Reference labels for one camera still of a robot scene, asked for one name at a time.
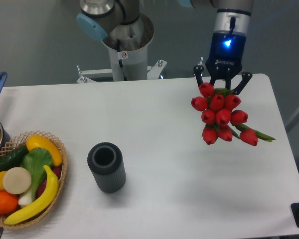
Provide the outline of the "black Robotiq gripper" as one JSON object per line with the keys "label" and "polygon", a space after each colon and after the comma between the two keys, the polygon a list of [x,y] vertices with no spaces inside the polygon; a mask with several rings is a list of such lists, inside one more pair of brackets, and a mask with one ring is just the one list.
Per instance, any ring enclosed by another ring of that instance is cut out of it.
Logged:
{"label": "black Robotiq gripper", "polygon": [[[209,57],[205,66],[211,76],[210,84],[216,80],[224,80],[225,88],[231,88],[231,80],[242,70],[242,56],[245,48],[246,36],[230,33],[214,33],[212,36]],[[203,65],[193,67],[197,85],[203,84]],[[239,95],[251,80],[253,74],[242,72],[242,80],[233,90]]]}

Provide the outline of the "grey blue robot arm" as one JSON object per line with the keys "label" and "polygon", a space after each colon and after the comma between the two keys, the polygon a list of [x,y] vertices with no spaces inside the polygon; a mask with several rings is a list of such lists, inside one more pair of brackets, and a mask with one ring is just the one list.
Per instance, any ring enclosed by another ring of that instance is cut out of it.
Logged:
{"label": "grey blue robot arm", "polygon": [[[251,0],[182,0],[183,7],[211,6],[217,9],[214,32],[207,60],[194,67],[198,84],[207,70],[210,83],[225,82],[231,89],[232,79],[242,80],[234,93],[239,94],[252,78],[242,70],[242,56],[249,27]],[[154,36],[152,21],[140,12],[137,0],[82,0],[76,20],[85,34],[101,41],[108,49],[114,81],[159,79],[166,66],[163,60],[148,65],[148,45]]]}

